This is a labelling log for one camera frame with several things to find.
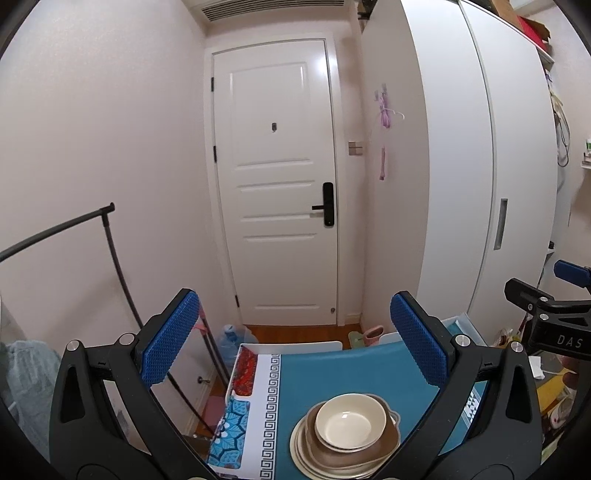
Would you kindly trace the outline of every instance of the gray towel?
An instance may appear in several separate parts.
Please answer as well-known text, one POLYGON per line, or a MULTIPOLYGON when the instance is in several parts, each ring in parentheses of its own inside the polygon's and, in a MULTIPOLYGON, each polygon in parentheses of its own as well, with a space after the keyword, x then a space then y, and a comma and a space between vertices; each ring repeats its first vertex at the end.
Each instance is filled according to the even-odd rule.
POLYGON ((0 397, 48 461, 51 398, 59 368, 60 357, 44 342, 0 342, 0 397))

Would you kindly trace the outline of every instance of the air vent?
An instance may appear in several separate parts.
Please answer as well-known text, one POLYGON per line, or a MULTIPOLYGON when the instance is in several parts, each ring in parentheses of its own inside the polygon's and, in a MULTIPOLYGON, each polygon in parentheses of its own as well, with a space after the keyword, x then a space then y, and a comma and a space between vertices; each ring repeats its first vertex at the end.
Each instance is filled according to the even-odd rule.
POLYGON ((288 7, 329 6, 341 7, 345 0, 230 0, 218 2, 202 8, 204 15, 210 20, 233 17, 261 10, 273 10, 288 7))

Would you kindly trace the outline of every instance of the black door handle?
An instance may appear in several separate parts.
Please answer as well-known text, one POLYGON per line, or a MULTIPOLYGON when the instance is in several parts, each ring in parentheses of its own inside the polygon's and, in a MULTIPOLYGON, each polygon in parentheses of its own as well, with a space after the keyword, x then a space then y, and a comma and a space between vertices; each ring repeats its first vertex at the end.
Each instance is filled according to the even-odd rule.
POLYGON ((312 205, 312 210, 324 210, 324 225, 335 225, 335 186, 327 181, 322 184, 322 205, 312 205))

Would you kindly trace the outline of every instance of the wardrobe handle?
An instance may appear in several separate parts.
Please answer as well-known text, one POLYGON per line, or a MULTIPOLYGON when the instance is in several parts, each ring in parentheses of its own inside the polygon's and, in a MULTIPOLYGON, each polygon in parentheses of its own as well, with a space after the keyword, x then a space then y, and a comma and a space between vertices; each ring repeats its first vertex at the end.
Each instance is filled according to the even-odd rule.
POLYGON ((499 209, 499 225, 496 226, 495 250, 500 250, 503 245, 503 235, 505 235, 505 221, 507 220, 508 199, 501 199, 501 208, 499 209))

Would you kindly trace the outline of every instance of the brown bowl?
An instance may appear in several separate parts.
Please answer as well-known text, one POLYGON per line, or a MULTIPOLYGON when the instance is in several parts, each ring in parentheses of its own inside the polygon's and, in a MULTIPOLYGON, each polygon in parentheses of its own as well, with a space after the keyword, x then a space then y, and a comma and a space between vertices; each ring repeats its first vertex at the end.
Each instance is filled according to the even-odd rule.
MULTIPOLYGON (((388 418, 391 417, 388 403, 377 395, 372 395, 383 406, 388 418)), ((360 452, 340 453, 322 444, 316 435, 314 424, 320 407, 325 402, 312 407, 306 415, 305 434, 306 446, 310 456, 319 466, 328 469, 347 469, 356 466, 369 465, 379 460, 385 460, 400 445, 400 431, 394 421, 388 421, 382 436, 370 447, 360 452)))

